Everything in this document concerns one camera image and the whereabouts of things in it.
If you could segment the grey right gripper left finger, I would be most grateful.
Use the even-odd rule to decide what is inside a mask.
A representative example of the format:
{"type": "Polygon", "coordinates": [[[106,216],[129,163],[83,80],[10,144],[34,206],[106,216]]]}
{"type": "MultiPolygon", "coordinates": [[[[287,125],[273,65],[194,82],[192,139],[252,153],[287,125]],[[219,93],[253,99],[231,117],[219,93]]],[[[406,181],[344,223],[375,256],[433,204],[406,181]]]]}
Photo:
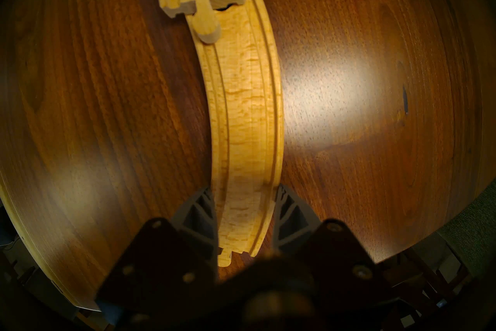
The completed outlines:
{"type": "Polygon", "coordinates": [[[183,315],[217,280],[215,202],[202,188],[172,219],[148,220],[97,292],[104,315],[183,315]]]}

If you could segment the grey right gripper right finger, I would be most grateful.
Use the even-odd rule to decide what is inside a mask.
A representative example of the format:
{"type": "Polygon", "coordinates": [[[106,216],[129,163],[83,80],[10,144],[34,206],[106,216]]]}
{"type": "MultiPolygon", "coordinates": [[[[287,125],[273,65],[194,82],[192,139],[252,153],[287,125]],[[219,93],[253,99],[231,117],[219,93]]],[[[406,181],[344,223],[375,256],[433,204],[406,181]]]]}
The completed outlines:
{"type": "Polygon", "coordinates": [[[389,304],[391,287],[347,225],[321,221],[312,207],[280,184],[272,249],[309,271],[320,304],[389,304]]]}

